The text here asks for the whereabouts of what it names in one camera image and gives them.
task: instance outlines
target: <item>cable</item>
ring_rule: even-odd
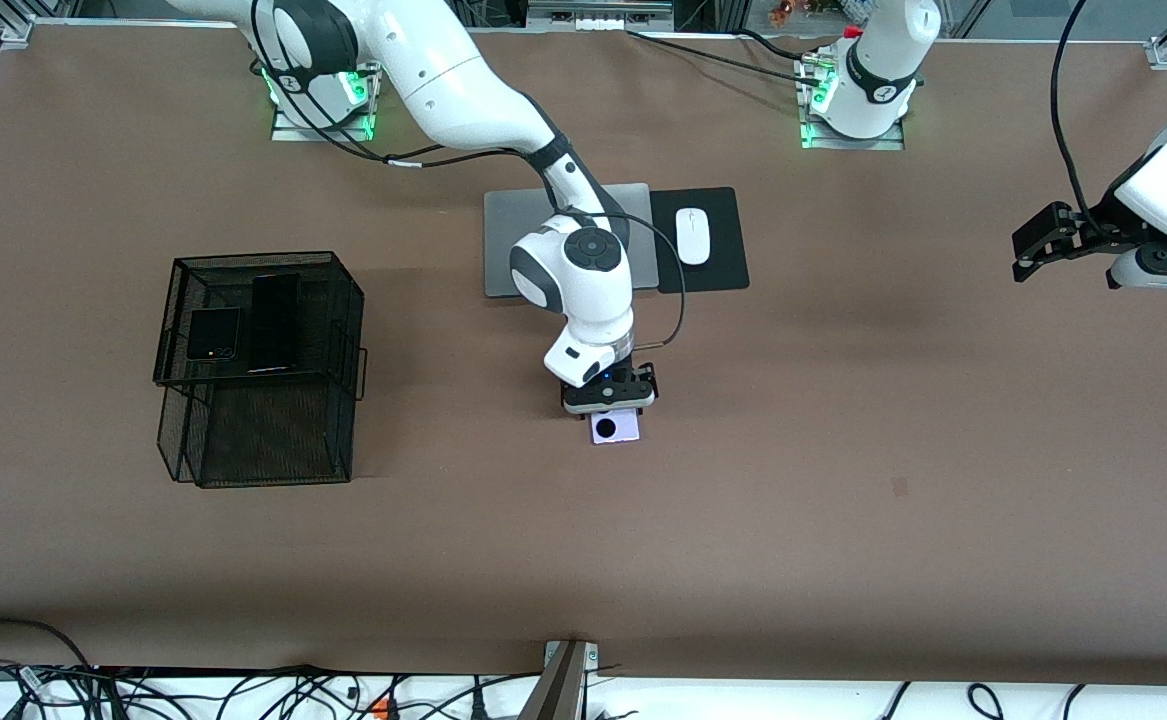
[[[1085,688],[1085,683],[1077,685],[1077,687],[1072,688],[1072,692],[1067,693],[1067,700],[1063,701],[1063,720],[1068,720],[1068,716],[1072,714],[1072,700],[1076,700],[1076,695],[1081,694],[1083,688]]]
[[[693,47],[677,46],[675,42],[666,42],[666,40],[659,40],[657,37],[650,37],[648,35],[641,35],[638,32],[627,32],[628,35],[633,37],[638,37],[645,42],[654,42],[656,46],[671,47],[673,50],[680,50],[682,53],[689,53],[691,55],[698,55],[699,58],[715,60],[717,63],[725,63],[726,65],[734,65],[734,68],[742,68],[746,70],[752,70],[757,74],[766,74],[766,76],[771,76],[776,78],[783,78],[789,82],[797,83],[797,85],[809,85],[810,88],[816,88],[819,82],[816,78],[797,77],[794,74],[781,74],[778,70],[771,70],[767,68],[761,68],[757,65],[749,65],[747,63],[740,63],[738,60],[721,58],[720,55],[712,55],[711,53],[703,53],[703,50],[696,50]]]
[[[296,694],[296,697],[294,698],[294,705],[291,705],[289,709],[284,709],[285,698],[281,698],[282,709],[281,709],[280,720],[291,720],[294,716],[294,711],[298,709],[299,704],[303,702],[303,701],[308,701],[308,700],[314,701],[314,702],[321,702],[321,705],[323,705],[326,709],[330,711],[330,716],[333,716],[333,719],[335,719],[335,720],[338,720],[338,712],[329,702],[323,701],[323,700],[319,700],[319,698],[313,697],[313,694],[315,692],[317,692],[319,688],[322,688],[322,691],[323,691],[324,685],[328,681],[330,681],[330,680],[333,680],[333,678],[326,678],[326,679],[319,680],[319,681],[315,678],[308,678],[308,680],[305,680],[303,685],[305,684],[312,684],[312,688],[308,688],[308,691],[305,691],[303,693],[299,693],[299,688],[301,687],[301,685],[298,683],[298,678],[296,678],[295,679],[294,692],[289,693],[289,694]]]
[[[1062,35],[1058,35],[1058,50],[1054,54],[1054,67],[1050,68],[1050,126],[1054,127],[1054,142],[1058,144],[1058,154],[1063,156],[1063,165],[1067,167],[1068,182],[1072,184],[1072,195],[1076,196],[1077,210],[1085,223],[1093,228],[1103,237],[1107,232],[1096,223],[1090,214],[1090,205],[1085,202],[1085,191],[1081,188],[1081,177],[1077,176],[1076,161],[1072,160],[1072,152],[1068,149],[1067,140],[1063,138],[1063,123],[1058,119],[1058,69],[1063,65],[1063,51],[1067,50],[1067,41],[1072,36],[1072,28],[1076,19],[1081,18],[1081,11],[1085,8],[1086,0],[1077,0],[1072,14],[1068,15],[1067,25],[1063,26]]]
[[[991,714],[991,712],[987,712],[984,706],[979,705],[979,701],[974,698],[976,691],[987,693],[987,697],[991,698],[991,702],[995,706],[994,715]],[[966,688],[966,700],[970,701],[970,707],[972,707],[977,714],[986,716],[987,720],[1005,720],[1005,711],[1000,708],[1000,698],[995,697],[995,693],[991,692],[991,688],[987,687],[987,685],[981,683],[971,684],[970,687]]]
[[[492,680],[484,680],[482,683],[475,683],[475,684],[471,685],[471,687],[466,688],[463,692],[460,692],[459,694],[452,697],[450,700],[447,700],[445,702],[440,702],[440,705],[438,705],[436,707],[433,707],[432,711],[424,712],[422,716],[419,716],[419,720],[428,720],[428,716],[433,716],[433,715],[440,714],[440,712],[442,712],[446,707],[449,707],[453,702],[457,702],[460,700],[463,700],[463,698],[468,697],[469,694],[471,694],[474,692],[477,692],[478,688],[488,688],[488,687],[490,687],[490,685],[497,685],[499,683],[506,683],[509,680],[519,680],[522,678],[537,678],[538,674],[541,674],[541,673],[504,674],[504,676],[502,676],[502,678],[495,678]]]
[[[424,701],[419,700],[419,701],[405,702],[405,705],[397,705],[396,709],[414,709],[414,707],[427,707],[427,708],[431,708],[431,709],[436,709],[436,704],[435,702],[424,702]],[[461,716],[459,716],[459,715],[450,715],[449,712],[446,712],[446,711],[442,711],[442,709],[438,709],[436,712],[440,712],[441,716],[447,716],[447,719],[449,719],[449,720],[463,720],[463,719],[461,719]]]
[[[708,0],[703,0],[701,4],[698,4],[697,8],[694,8],[694,12],[692,12],[685,18],[685,22],[679,23],[679,26],[676,26],[676,32],[683,32],[683,29],[689,27],[689,23],[694,22],[694,19],[698,18],[698,13],[703,13],[703,8],[706,8],[707,2]]]
[[[361,711],[358,715],[356,715],[355,720],[365,720],[365,716],[369,716],[369,714],[373,712],[373,708],[378,707],[378,702],[382,702],[383,698],[393,694],[396,692],[396,688],[399,687],[399,685],[401,683],[405,683],[405,680],[407,679],[410,679],[410,674],[392,674],[392,680],[391,683],[387,683],[387,688],[378,693],[378,697],[376,697],[372,701],[369,701],[369,705],[365,706],[365,709]]]
[[[666,237],[666,235],[664,232],[662,232],[661,229],[656,228],[650,221],[635,217],[635,215],[629,215],[629,214],[579,214],[578,211],[574,211],[574,210],[562,210],[561,214],[568,215],[568,217],[573,217],[573,218],[587,217],[587,218],[624,219],[624,221],[628,221],[628,222],[637,223],[640,225],[644,225],[644,228],[650,228],[650,231],[655,233],[655,237],[657,237],[657,238],[659,238],[659,240],[664,242],[664,245],[666,245],[668,250],[671,251],[671,258],[673,258],[673,260],[676,263],[676,274],[680,279],[680,309],[678,310],[678,314],[676,314],[676,327],[673,329],[671,329],[671,333],[664,340],[662,340],[659,342],[647,343],[645,345],[637,345],[637,347],[635,347],[633,349],[633,351],[634,352],[645,352],[645,351],[650,351],[650,350],[659,350],[661,347],[669,347],[669,345],[671,345],[671,343],[673,343],[673,341],[676,341],[676,336],[679,336],[680,328],[683,328],[683,326],[685,324],[685,296],[689,295],[689,288],[685,287],[685,265],[684,265],[684,263],[680,261],[680,254],[678,254],[678,252],[676,252],[676,245],[671,242],[671,238]]]
[[[81,651],[81,648],[76,646],[76,643],[72,642],[72,638],[67,637],[67,635],[62,632],[62,630],[56,628],[56,625],[51,625],[48,623],[40,623],[40,621],[36,620],[23,620],[23,618],[0,618],[0,625],[19,625],[19,628],[30,628],[34,630],[40,630],[41,632],[48,632],[50,635],[54,635],[54,638],[63,643],[63,646],[67,646],[67,650],[71,651],[71,653],[76,657],[76,660],[78,660],[83,667],[90,666],[90,662],[85,659],[85,653]],[[125,716],[125,708],[121,707],[121,698],[118,697],[118,694],[120,693],[117,692],[116,683],[111,680],[99,680],[98,684],[100,685],[99,693],[106,697],[109,705],[112,706],[112,715]],[[99,720],[102,720],[103,719],[102,701],[98,702],[98,706],[95,707],[95,711],[97,711],[97,715]]]
[[[742,35],[746,37],[752,37],[752,40],[760,42],[761,47],[764,47],[766,50],[769,50],[770,53],[778,55],[781,58],[801,60],[801,54],[788,53],[788,50],[784,50],[783,47],[775,46],[769,40],[766,40],[766,37],[761,35],[761,33],[753,32],[752,29],[748,29],[746,27],[740,27],[734,32],[731,32],[731,35]]]
[[[245,680],[243,680],[242,683],[237,684],[237,685],[239,685],[240,688],[235,688],[235,691],[228,692],[226,695],[205,695],[205,694],[187,694],[187,693],[168,694],[168,693],[163,693],[163,692],[155,692],[155,691],[153,691],[153,688],[147,687],[147,685],[141,685],[141,688],[144,688],[144,691],[147,691],[147,692],[145,692],[145,693],[138,693],[138,692],[130,693],[130,694],[125,695],[125,700],[165,700],[165,701],[169,701],[169,700],[200,700],[200,701],[205,701],[205,702],[230,702],[232,700],[232,698],[235,698],[235,697],[237,697],[239,694],[245,694],[245,693],[249,693],[249,692],[254,692],[258,688],[267,687],[267,685],[271,685],[272,683],[277,683],[277,681],[280,681],[280,680],[286,679],[286,678],[285,678],[285,674],[278,674],[278,676],[275,676],[275,678],[263,679],[263,683],[259,683],[259,684],[254,685],[251,688],[243,687],[244,683],[249,683],[250,680],[257,680],[257,679],[260,679],[260,678],[257,678],[257,676],[250,676],[250,678],[245,678]],[[131,684],[131,685],[135,685],[137,688],[140,687],[139,683],[134,683],[132,680],[120,679],[120,681],[121,683],[127,683],[127,684]],[[335,697],[335,698],[338,697],[337,694],[331,693],[328,690],[324,691],[324,692],[328,693],[328,694],[330,694],[330,697]]]
[[[899,685],[897,691],[894,691],[894,698],[890,700],[890,706],[886,708],[885,715],[881,715],[881,720],[893,720],[894,712],[897,711],[899,704],[903,701],[903,693],[911,687],[911,680],[907,680],[902,685]]]

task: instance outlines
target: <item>mouse pad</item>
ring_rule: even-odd
[[[651,222],[676,243],[676,210],[698,208],[707,214],[712,251],[703,265],[685,265],[685,291],[741,291],[752,284],[743,251],[743,229],[739,225],[738,197],[733,187],[650,193]],[[659,292],[680,292],[676,254],[665,242],[655,243],[659,256]]]

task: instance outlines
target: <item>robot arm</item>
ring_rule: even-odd
[[[1090,209],[1092,228],[1064,202],[1053,202],[1014,233],[1014,279],[1041,265],[1083,256],[1119,254],[1109,287],[1167,288],[1167,128]]]
[[[916,72],[939,36],[934,0],[880,0],[861,37],[836,41],[836,77],[811,110],[845,137],[882,137],[907,114]]]
[[[564,314],[543,363],[581,387],[633,351],[628,222],[569,140],[527,96],[508,88],[442,0],[175,0],[201,18],[236,22],[282,89],[281,110],[321,124],[319,78],[369,61],[386,70],[411,117],[433,141],[460,151],[506,147],[541,176],[561,211],[516,242],[511,273],[522,295]]]

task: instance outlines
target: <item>black smartphone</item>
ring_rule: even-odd
[[[191,312],[187,328],[189,361],[230,361],[236,357],[240,336],[240,307],[205,307]]]
[[[254,278],[250,301],[250,372],[289,370],[299,362],[299,274]]]

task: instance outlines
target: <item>black mesh basket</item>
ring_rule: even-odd
[[[341,483],[365,295],[331,252],[175,260],[153,380],[158,447],[197,487]]]

